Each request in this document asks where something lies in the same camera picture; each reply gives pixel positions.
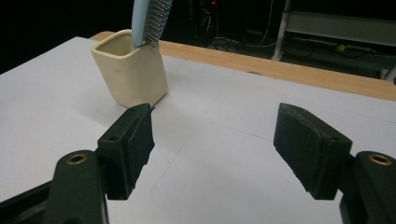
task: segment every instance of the cream ceramic cup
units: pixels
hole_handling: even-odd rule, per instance
[[[158,47],[132,49],[131,30],[122,30],[91,48],[93,58],[114,100],[127,108],[155,105],[167,92],[163,58]]]

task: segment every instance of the white table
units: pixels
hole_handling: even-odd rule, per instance
[[[63,155],[96,149],[125,111],[76,37],[0,76],[0,201],[51,180]],[[152,113],[156,147],[110,223],[341,223],[273,146],[284,102],[396,157],[396,103],[163,56],[169,92]]]

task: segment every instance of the brass screw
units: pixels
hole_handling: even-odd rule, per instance
[[[85,154],[77,154],[77,155],[71,156],[69,159],[67,159],[66,162],[69,165],[76,165],[76,164],[80,164],[80,163],[84,162],[87,159],[88,159],[87,155],[85,155]]]
[[[387,165],[390,166],[393,164],[393,161],[391,161],[388,157],[379,155],[379,154],[371,154],[369,156],[370,161],[375,162],[380,165]]]

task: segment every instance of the floor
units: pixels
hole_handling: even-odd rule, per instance
[[[262,34],[247,31],[244,43],[218,35],[202,47],[271,59],[275,42],[274,38],[263,39]],[[376,49],[362,43],[292,33],[287,33],[282,53],[281,62],[371,78],[380,78],[381,71],[396,65],[393,48]]]

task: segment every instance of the bristle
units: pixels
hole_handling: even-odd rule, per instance
[[[163,29],[168,20],[172,0],[151,0],[148,6],[148,19],[144,37],[152,47],[158,46]]]

